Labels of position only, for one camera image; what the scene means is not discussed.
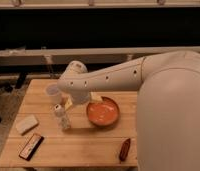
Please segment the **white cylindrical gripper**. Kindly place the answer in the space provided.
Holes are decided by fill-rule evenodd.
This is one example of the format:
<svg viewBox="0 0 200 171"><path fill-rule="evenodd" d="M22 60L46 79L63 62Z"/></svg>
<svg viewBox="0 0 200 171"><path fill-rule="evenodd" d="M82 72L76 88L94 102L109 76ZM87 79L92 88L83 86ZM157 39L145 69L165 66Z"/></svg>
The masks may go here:
<svg viewBox="0 0 200 171"><path fill-rule="evenodd" d="M71 99L68 98L64 104L64 110L67 111L74 104L83 104L90 99L90 93L84 91L74 91L70 93ZM92 102L102 102L102 97L96 92L91 92L91 101Z"/></svg>

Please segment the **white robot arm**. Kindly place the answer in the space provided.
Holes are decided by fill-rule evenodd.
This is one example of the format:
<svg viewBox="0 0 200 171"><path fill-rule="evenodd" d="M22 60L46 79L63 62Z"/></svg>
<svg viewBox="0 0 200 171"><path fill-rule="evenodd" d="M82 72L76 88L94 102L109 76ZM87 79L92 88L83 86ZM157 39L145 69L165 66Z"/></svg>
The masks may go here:
<svg viewBox="0 0 200 171"><path fill-rule="evenodd" d="M139 170L200 171L200 53L150 55L95 72L73 61L58 86L80 98L136 91Z"/></svg>

